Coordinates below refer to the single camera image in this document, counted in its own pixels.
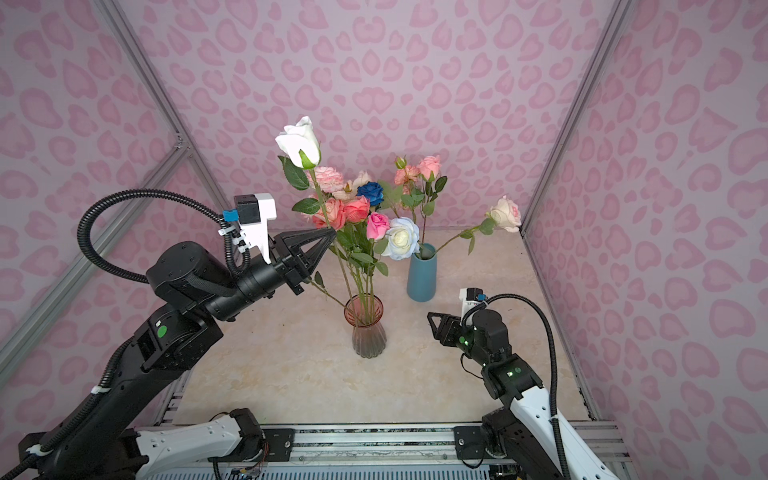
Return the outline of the aluminium corner frame post right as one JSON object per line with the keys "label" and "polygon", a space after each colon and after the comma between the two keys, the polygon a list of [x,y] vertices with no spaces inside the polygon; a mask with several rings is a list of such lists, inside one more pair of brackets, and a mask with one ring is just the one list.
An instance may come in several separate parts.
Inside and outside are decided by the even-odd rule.
{"label": "aluminium corner frame post right", "polygon": [[523,215],[520,234],[523,239],[533,230],[533,222],[540,210],[544,195],[551,183],[558,164],[562,160],[573,135],[577,132],[583,113],[586,111],[591,96],[599,85],[610,58],[631,23],[638,2],[631,0],[615,1],[610,14],[602,29],[594,52],[586,63],[585,69],[577,84],[575,94],[570,101],[558,135],[544,164],[541,176],[535,185],[531,201]]}

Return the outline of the salmon pink rose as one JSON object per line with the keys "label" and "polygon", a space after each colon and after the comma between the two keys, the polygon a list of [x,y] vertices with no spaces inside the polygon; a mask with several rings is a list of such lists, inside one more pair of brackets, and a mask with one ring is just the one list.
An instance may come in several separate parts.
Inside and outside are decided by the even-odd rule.
{"label": "salmon pink rose", "polygon": [[328,199],[320,210],[311,216],[311,221],[317,228],[342,229],[346,223],[344,203],[335,198]]}

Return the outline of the peach spray rose branch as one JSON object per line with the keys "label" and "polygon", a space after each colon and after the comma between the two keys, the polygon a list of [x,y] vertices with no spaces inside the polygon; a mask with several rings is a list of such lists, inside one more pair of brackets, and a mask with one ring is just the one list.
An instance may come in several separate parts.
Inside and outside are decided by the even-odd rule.
{"label": "peach spray rose branch", "polygon": [[332,195],[335,199],[338,199],[342,202],[349,202],[356,197],[356,191],[349,186],[345,186],[341,190],[333,192]]}

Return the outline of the aluminium rail base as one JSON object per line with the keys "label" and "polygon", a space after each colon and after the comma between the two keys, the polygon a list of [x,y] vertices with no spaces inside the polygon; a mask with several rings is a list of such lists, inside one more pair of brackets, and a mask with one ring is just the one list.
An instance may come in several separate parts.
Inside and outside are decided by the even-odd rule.
{"label": "aluminium rail base", "polygon": [[206,460],[160,479],[524,479],[510,458],[482,452],[477,423],[267,425],[263,461]]}

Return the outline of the dark red glass vase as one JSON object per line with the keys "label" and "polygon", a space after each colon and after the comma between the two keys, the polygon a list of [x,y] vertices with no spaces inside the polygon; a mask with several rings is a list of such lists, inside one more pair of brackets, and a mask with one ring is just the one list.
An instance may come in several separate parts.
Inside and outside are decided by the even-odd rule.
{"label": "dark red glass vase", "polygon": [[381,324],[383,313],[382,301],[370,294],[355,295],[344,306],[344,318],[353,328],[353,349],[362,358],[378,357],[386,348],[386,332]]}

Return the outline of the pink spray rose branch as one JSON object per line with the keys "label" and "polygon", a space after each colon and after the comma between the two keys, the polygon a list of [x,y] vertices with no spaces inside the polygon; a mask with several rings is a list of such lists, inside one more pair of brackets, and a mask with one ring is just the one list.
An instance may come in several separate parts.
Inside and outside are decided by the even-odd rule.
{"label": "pink spray rose branch", "polygon": [[428,155],[416,164],[404,157],[395,160],[395,200],[391,209],[400,217],[405,214],[420,223],[420,244],[425,243],[428,219],[435,213],[437,200],[447,185],[448,177],[441,173],[439,154]]}

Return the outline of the dark blue small flower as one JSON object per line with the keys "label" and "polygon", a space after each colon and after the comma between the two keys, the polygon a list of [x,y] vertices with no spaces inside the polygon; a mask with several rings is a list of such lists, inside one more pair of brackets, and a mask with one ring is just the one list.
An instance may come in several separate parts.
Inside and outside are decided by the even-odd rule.
{"label": "dark blue small flower", "polygon": [[373,207],[378,207],[384,201],[384,190],[378,182],[369,181],[359,186],[357,195],[367,199]]}

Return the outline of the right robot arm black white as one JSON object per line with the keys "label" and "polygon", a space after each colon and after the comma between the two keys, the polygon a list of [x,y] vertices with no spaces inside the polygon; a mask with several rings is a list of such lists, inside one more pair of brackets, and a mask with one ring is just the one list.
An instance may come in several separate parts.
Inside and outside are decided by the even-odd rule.
{"label": "right robot arm black white", "polygon": [[428,313],[427,320],[435,340],[460,349],[481,366],[486,390],[502,403],[482,418],[486,451],[515,461],[530,479],[616,477],[570,423],[559,419],[541,378],[512,350],[498,312],[480,310],[469,325],[437,312]]}

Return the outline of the light blue white rose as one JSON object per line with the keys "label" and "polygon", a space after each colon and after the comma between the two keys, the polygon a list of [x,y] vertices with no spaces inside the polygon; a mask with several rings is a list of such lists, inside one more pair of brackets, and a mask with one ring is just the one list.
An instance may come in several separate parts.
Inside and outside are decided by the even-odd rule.
{"label": "light blue white rose", "polygon": [[387,245],[382,256],[400,261],[410,258],[419,248],[420,230],[410,218],[396,218],[385,233]]}

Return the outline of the pink peony flower stem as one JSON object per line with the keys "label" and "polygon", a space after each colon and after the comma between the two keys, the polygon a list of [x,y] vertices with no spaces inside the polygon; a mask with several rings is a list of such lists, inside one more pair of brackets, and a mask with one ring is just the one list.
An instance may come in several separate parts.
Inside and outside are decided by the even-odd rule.
{"label": "pink peony flower stem", "polygon": [[317,167],[314,173],[320,190],[325,193],[340,191],[345,186],[344,176],[333,167]]}

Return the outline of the teal ceramic vase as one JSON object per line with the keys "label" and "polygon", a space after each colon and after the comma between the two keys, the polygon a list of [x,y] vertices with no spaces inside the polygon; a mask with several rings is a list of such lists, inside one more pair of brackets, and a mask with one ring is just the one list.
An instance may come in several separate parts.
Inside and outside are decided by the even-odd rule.
{"label": "teal ceramic vase", "polygon": [[436,248],[426,243],[410,258],[407,295],[416,302],[430,301],[437,288]]}

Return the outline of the magenta rose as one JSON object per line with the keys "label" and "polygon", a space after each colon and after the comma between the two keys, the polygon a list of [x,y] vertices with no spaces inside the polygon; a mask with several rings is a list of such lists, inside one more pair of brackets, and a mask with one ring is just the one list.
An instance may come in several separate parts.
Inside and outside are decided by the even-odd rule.
{"label": "magenta rose", "polygon": [[314,286],[317,290],[319,290],[326,298],[332,300],[342,308],[346,306],[344,302],[340,301],[336,296],[331,294],[330,291],[326,288],[324,279],[320,271],[316,271],[314,273],[314,275],[310,279],[310,284]]}
{"label": "magenta rose", "polygon": [[377,248],[376,245],[380,243],[386,235],[387,230],[389,229],[390,221],[389,218],[381,213],[378,212],[372,212],[368,218],[365,228],[366,238],[368,241],[368,246],[366,252],[373,258],[373,262],[366,267],[366,275],[367,275],[367,287],[368,287],[368,294],[369,294],[369,300],[368,304],[371,308],[374,307],[374,274],[376,271],[376,263],[378,261],[378,255],[382,251],[382,248]]}

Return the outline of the aluminium corner frame post left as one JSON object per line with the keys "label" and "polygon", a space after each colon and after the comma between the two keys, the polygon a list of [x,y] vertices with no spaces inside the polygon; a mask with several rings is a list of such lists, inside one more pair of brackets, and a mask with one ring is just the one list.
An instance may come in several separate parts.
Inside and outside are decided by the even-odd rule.
{"label": "aluminium corner frame post left", "polygon": [[148,95],[153,100],[159,113],[177,138],[180,150],[206,189],[211,200],[219,210],[232,208],[231,199],[216,180],[212,169],[206,163],[198,146],[192,138],[191,130],[181,117],[180,111],[171,99],[168,89],[163,84],[157,69],[153,66],[146,50],[141,45],[139,36],[130,24],[126,13],[118,1],[94,1],[93,4],[102,14],[106,25],[112,30],[124,54],[130,60],[140,80],[145,85]]}

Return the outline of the aluminium corner frame post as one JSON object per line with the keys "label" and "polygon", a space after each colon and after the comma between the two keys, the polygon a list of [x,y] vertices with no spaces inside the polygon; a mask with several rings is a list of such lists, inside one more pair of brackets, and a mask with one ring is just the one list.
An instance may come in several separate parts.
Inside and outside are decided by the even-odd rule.
{"label": "aluminium corner frame post", "polygon": [[570,101],[558,135],[544,164],[541,176],[535,185],[531,201],[523,215],[520,234],[523,239],[533,230],[533,222],[540,210],[544,195],[551,183],[558,164],[562,160],[573,135],[577,132],[583,113],[586,111],[591,96],[599,85],[610,58],[631,23],[638,2],[631,0],[615,1],[610,14],[602,29],[594,52],[586,63],[585,69],[577,84],[575,94]]}
{"label": "aluminium corner frame post", "polygon": [[148,95],[153,100],[159,113],[177,138],[180,150],[206,189],[211,200],[219,210],[232,208],[231,199],[216,180],[212,169],[206,163],[198,146],[192,138],[191,130],[181,117],[180,111],[171,99],[168,89],[163,84],[157,69],[153,66],[146,50],[141,45],[139,36],[130,24],[126,13],[118,1],[94,1],[93,4],[102,14],[106,25],[112,30],[124,54],[130,60],[140,80],[145,85]]}

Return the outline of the large peach pink rose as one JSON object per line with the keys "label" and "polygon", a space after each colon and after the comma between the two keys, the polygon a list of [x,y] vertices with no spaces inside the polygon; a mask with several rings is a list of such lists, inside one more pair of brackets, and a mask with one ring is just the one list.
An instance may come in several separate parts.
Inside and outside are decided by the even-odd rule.
{"label": "large peach pink rose", "polygon": [[477,235],[491,236],[497,230],[503,230],[512,234],[519,233],[521,226],[522,213],[519,205],[507,196],[502,196],[484,214],[483,220],[479,224],[466,228],[452,236],[440,245],[436,252],[440,253],[452,242],[462,239],[467,241],[467,254],[471,255],[476,246]]}

